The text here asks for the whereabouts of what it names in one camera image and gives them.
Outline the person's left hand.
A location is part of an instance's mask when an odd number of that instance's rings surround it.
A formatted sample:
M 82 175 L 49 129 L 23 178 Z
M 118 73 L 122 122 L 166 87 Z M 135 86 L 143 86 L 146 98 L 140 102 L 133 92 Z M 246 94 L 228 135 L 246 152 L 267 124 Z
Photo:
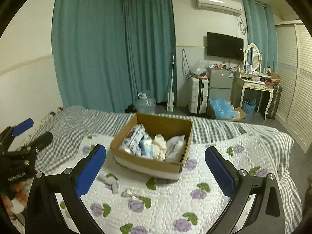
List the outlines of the person's left hand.
M 28 195 L 26 193 L 26 183 L 25 181 L 22 181 L 20 183 L 14 184 L 13 190 L 15 191 L 15 199 L 17 199 L 20 204 L 22 204 L 24 207 L 27 206 L 27 200 Z M 7 214 L 10 218 L 13 217 L 13 213 L 10 210 L 10 207 L 12 206 L 10 199 L 3 193 L 1 193 L 1 199 L 3 200 L 3 204 L 5 206 L 5 209 L 7 211 Z

